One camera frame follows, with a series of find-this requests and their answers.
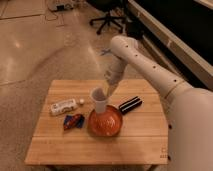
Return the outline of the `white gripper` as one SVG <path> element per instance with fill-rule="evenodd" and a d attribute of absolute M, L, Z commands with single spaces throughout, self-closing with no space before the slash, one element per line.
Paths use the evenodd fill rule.
<path fill-rule="evenodd" d="M 116 90 L 117 84 L 123 78 L 126 66 L 127 63 L 119 57 L 114 57 L 112 62 L 109 64 L 104 74 L 104 77 L 109 84 L 106 94 L 107 97 L 110 97 Z"/>

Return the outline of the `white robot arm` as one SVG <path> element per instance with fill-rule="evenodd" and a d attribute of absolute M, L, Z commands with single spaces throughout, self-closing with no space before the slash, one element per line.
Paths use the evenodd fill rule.
<path fill-rule="evenodd" d="M 132 37 L 117 35 L 109 47 L 114 58 L 105 72 L 108 94 L 131 65 L 169 103 L 168 171 L 213 171 L 213 92 L 147 58 Z"/>

